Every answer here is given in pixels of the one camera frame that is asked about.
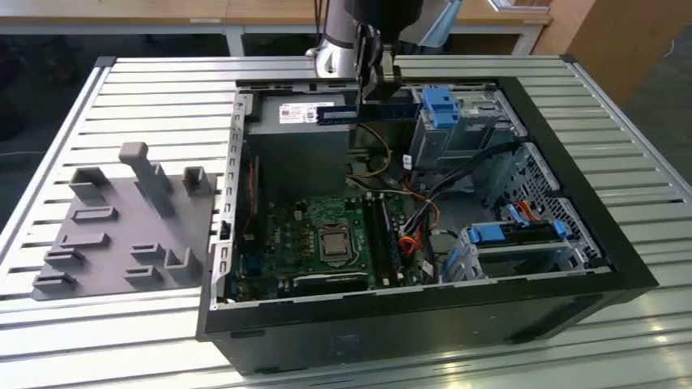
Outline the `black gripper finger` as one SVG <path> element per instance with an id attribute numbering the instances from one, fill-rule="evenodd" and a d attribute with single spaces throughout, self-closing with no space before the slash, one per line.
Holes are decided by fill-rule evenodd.
<path id="1" fill-rule="evenodd" d="M 393 45 L 384 45 L 380 59 L 381 81 L 380 100 L 388 100 L 401 86 L 401 71 L 395 64 L 396 50 Z"/>
<path id="2" fill-rule="evenodd" d="M 357 26 L 357 114 L 369 101 L 377 85 L 377 60 L 380 58 L 379 31 L 371 26 Z"/>

